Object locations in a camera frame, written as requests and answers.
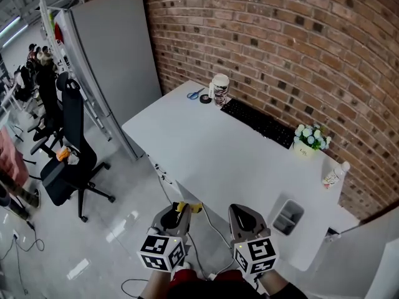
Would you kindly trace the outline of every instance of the flower pot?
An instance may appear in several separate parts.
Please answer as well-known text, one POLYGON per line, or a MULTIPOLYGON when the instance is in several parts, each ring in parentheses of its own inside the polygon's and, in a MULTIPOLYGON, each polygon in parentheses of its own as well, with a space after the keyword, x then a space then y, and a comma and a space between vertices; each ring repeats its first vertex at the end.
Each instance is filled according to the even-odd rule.
POLYGON ((299 155, 305 158, 311 158, 315 153, 315 150, 309 146, 307 146, 302 141, 294 143, 294 151, 299 155))

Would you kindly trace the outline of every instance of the tape roll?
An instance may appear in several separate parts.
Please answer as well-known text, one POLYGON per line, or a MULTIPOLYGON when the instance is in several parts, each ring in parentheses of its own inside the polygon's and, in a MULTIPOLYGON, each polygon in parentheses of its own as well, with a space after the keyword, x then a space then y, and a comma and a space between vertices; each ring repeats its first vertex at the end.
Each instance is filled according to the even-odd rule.
POLYGON ((208 94, 202 94, 199 98, 201 103, 208 104, 212 102, 212 99, 208 96, 208 94))

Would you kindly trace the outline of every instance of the tiled floor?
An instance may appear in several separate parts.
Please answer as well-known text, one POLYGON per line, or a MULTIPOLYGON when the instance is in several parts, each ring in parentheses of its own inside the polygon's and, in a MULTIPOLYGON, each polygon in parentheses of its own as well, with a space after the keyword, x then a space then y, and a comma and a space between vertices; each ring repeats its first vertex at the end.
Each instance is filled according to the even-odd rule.
MULTIPOLYGON (((24 130, 32 123, 25 113, 20 113, 18 119, 24 130)), ((97 188, 114 195, 116 201, 111 204, 106 198, 87 192, 84 215, 89 221, 84 224, 77 217, 76 192, 71 200, 56 207, 42 184, 29 180, 26 187, 30 191, 38 187, 42 192, 41 207, 29 211, 37 236, 46 246, 43 252, 36 248, 28 253, 20 252, 21 275, 29 292, 27 296, 24 296, 19 281, 16 250, 12 249, 1 262, 7 285, 15 298, 128 298, 120 289, 121 283, 128 278, 150 276, 150 271, 139 262, 136 251, 153 216, 168 205, 158 176, 147 157, 131 162, 113 141, 107 142, 87 120, 85 137, 97 153, 98 161, 107 161, 112 165, 109 171, 101 170, 93 182, 97 188)), ((33 132, 24 132, 24 142, 17 141, 16 145, 26 159, 37 162, 36 165, 27 164, 27 167, 31 175, 38 176, 49 159, 43 152, 30 156, 32 137, 33 132)), ((165 189, 172 200, 179 199, 170 187, 165 189)), ((210 210, 208 212, 214 226, 229 240, 228 223, 210 210)), ((19 234, 22 247, 27 248, 33 243, 33 231, 26 223, 0 207, 0 256, 11 244, 13 229, 19 234)), ((190 232, 206 273, 215 273, 230 263, 229 250, 208 225, 204 212, 193 215, 190 232)), ((289 281, 306 284, 322 260, 322 255, 318 257, 313 268, 306 273, 284 262, 279 262, 277 271, 289 281)), ((199 271, 192 248, 188 261, 199 271)), ((128 283, 125 289, 132 295, 138 295, 143 286, 143 283, 128 283)))

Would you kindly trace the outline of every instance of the blue scissors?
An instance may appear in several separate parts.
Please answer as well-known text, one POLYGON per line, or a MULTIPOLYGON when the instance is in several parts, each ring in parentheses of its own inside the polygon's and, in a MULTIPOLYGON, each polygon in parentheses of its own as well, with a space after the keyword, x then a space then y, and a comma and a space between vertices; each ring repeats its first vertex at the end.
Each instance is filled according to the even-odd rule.
POLYGON ((199 94, 202 92, 203 89, 204 89, 204 87, 201 90, 197 91, 197 92, 193 92, 193 93, 187 94, 187 98, 189 98, 190 100, 197 99, 199 94))

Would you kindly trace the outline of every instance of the brick wall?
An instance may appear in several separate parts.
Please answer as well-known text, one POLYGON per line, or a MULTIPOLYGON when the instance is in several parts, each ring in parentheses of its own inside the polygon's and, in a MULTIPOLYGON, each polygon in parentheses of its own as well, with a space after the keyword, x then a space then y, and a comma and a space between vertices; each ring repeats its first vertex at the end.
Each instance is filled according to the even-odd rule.
POLYGON ((360 219, 399 200, 399 0, 145 0, 163 92, 231 78, 283 123, 317 121, 360 219))

